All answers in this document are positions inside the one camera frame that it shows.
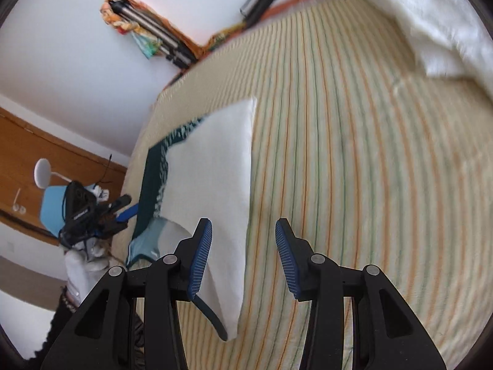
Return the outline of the white gloved left hand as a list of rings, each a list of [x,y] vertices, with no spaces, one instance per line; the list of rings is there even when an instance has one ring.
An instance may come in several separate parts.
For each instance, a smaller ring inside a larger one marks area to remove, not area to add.
[[[68,277],[65,294],[78,307],[109,270],[109,255],[102,240],[91,238],[74,245],[63,258]]]

